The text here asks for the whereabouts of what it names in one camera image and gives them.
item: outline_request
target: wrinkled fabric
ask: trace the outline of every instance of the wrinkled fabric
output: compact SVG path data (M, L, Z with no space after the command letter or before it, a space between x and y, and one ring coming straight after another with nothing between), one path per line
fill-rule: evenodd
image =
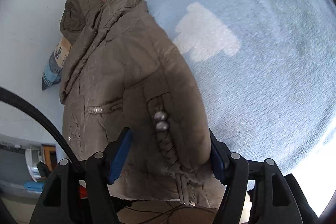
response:
M132 147L111 195L218 208L224 189L209 164L197 83L146 2L67 0L60 30L72 44L60 83L63 136L77 157L103 151L129 127ZM158 111L168 114L167 132L155 131Z

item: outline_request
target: fleece blanket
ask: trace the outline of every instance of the fleece blanket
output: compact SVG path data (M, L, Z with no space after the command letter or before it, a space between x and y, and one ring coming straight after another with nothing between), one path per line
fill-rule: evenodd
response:
M332 0L147 0L231 151L289 173L335 128Z

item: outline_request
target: white wall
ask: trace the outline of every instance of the white wall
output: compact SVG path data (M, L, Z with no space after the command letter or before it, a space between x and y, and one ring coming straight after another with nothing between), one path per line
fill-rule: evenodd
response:
M0 0L0 86L37 107L61 131L58 86L41 90L41 77L61 34L66 0ZM0 134L39 143L54 139L30 117L0 103Z
M335 124L336 119L330 128L335 128ZM322 214L336 189L336 138L328 144L324 142L322 139L292 172L317 216Z

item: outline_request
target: blue gripper pad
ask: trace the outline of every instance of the blue gripper pad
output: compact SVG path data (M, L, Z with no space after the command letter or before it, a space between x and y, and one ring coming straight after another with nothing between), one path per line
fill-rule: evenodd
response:
M119 150L115 155L114 160L110 163L110 173L108 179L111 184L113 184L114 181L118 179L121 174L121 170L125 164L128 152L132 145L132 135L133 132L128 129L119 147Z
M215 178L218 179L221 183L223 183L225 179L224 175L224 162L220 157L215 145L211 141L211 153L210 153L210 161L212 165L212 172L215 175Z

